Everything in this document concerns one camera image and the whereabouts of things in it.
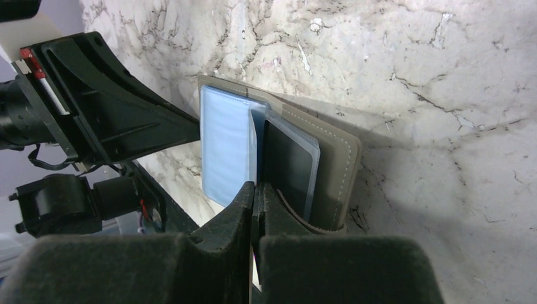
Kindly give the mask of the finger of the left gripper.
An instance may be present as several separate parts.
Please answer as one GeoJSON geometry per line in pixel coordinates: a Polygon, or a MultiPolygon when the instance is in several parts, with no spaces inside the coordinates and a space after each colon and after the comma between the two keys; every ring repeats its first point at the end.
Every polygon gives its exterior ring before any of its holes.
{"type": "Polygon", "coordinates": [[[199,140],[199,120],[137,80],[98,32],[33,44],[32,106],[71,162],[111,165],[199,140]]]}

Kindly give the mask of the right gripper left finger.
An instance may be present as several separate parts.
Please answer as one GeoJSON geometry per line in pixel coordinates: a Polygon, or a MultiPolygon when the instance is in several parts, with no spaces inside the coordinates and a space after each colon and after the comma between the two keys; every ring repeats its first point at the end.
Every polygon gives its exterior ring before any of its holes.
{"type": "Polygon", "coordinates": [[[255,196],[190,234],[38,239],[1,284],[2,303],[250,303],[255,196]]]}

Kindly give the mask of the grey leather card holder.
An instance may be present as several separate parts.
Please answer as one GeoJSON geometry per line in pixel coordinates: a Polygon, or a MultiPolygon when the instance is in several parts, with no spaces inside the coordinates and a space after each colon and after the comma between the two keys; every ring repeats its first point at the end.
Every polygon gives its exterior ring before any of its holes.
{"type": "Polygon", "coordinates": [[[317,234],[340,234],[362,154],[360,140],[248,85],[198,77],[204,194],[227,206],[247,181],[266,182],[317,234]]]}

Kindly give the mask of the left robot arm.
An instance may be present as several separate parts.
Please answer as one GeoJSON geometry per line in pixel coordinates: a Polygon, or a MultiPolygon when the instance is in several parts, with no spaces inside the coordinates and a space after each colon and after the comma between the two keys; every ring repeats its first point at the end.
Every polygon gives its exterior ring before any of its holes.
{"type": "Polygon", "coordinates": [[[22,47],[22,66],[1,84],[1,149],[33,150],[49,175],[19,186],[19,233],[91,234],[139,212],[167,228],[172,200],[135,163],[200,139],[199,121],[137,80],[97,32],[22,47]]]}

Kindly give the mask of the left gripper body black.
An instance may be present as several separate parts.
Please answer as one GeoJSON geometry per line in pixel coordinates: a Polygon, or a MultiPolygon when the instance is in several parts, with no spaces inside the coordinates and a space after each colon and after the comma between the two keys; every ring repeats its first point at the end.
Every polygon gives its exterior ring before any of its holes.
{"type": "Polygon", "coordinates": [[[84,67],[80,46],[23,46],[10,52],[14,80],[1,84],[1,149],[57,144],[84,161],[84,67]]]}

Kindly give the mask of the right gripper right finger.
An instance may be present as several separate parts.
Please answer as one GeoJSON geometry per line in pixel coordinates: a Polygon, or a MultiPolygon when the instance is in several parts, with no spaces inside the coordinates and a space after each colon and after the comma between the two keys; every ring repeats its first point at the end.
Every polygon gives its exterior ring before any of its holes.
{"type": "Polygon", "coordinates": [[[264,303],[443,303],[424,250],[394,236],[314,234],[270,184],[255,191],[264,303]]]}

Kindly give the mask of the black credit card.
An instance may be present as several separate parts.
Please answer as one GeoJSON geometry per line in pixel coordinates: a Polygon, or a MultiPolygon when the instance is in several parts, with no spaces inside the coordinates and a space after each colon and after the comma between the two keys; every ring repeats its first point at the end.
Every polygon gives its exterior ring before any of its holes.
{"type": "Polygon", "coordinates": [[[312,155],[266,120],[261,181],[279,190],[300,217],[308,208],[311,171],[312,155]]]}

